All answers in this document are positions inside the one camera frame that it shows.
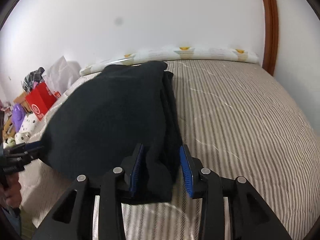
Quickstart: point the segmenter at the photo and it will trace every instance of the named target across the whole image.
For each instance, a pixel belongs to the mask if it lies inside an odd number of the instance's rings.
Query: silver screw
[[[122,168],[121,167],[115,167],[114,169],[113,169],[113,173],[121,173],[122,172]]]
[[[202,174],[209,174],[211,171],[208,168],[202,168],[201,173]]]
[[[85,175],[79,175],[79,176],[77,177],[77,181],[79,181],[79,182],[84,181],[85,178],[86,178]]]
[[[238,182],[240,183],[246,183],[247,179],[245,177],[238,177]]]

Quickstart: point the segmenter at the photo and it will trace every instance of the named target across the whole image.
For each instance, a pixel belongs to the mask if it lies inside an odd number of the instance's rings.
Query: person
[[[3,186],[0,184],[0,207],[3,209],[4,214],[6,215],[7,219],[16,230],[16,232],[21,235],[20,216],[11,215],[7,210],[7,207],[18,208],[22,201],[19,173],[7,176],[7,182],[9,188],[6,190],[4,190]]]

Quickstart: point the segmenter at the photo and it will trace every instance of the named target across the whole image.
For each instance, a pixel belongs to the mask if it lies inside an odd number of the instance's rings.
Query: finger
[[[21,204],[21,201],[22,201],[22,197],[19,194],[19,195],[15,195],[13,197],[7,198],[5,202],[10,207],[18,208],[20,206],[20,204]]]
[[[4,195],[9,198],[15,195],[21,195],[20,194],[21,184],[17,182],[16,184],[12,185],[9,189],[7,189],[4,192]]]
[[[19,181],[19,173],[14,173],[12,175],[8,175],[7,177],[7,182],[9,187]]]

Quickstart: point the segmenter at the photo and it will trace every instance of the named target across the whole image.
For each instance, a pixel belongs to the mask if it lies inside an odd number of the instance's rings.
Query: white logo on red bag
[[[31,105],[32,111],[34,111],[36,114],[40,114],[40,109],[35,104]]]

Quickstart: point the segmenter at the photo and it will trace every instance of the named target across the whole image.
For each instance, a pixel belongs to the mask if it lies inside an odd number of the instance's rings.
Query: bed
[[[220,176],[246,177],[292,239],[300,240],[320,215],[320,145],[288,93],[258,64],[223,60],[168,61],[184,143]],[[53,105],[30,142],[40,139],[68,96],[98,73],[81,77]],[[20,174],[22,207],[39,226],[71,181],[33,161]],[[98,201],[93,237],[97,237]],[[182,172],[171,203],[123,204],[126,239],[196,239],[201,200],[190,199]],[[229,239],[228,204],[225,231]]]

